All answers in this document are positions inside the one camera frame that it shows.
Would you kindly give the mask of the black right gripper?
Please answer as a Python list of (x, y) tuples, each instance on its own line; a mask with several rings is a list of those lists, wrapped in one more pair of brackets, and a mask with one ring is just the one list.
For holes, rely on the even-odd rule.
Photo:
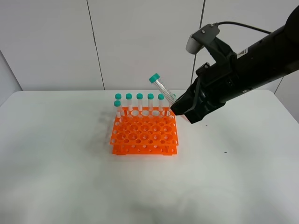
[(196, 70), (198, 77), (171, 106), (173, 113), (185, 115), (193, 124), (240, 96), (238, 77), (233, 68), (235, 58), (236, 53), (231, 53), (222, 65), (205, 63), (199, 67)]

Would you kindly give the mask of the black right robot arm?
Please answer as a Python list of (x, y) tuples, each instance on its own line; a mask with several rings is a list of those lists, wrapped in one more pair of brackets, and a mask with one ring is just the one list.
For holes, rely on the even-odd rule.
[(190, 123), (201, 121), (225, 103), (264, 84), (299, 69), (299, 9), (286, 24), (236, 54), (217, 38), (219, 24), (207, 24), (193, 33), (186, 50), (197, 54), (206, 48), (215, 60), (196, 70), (197, 78), (172, 104), (175, 115), (185, 115)]

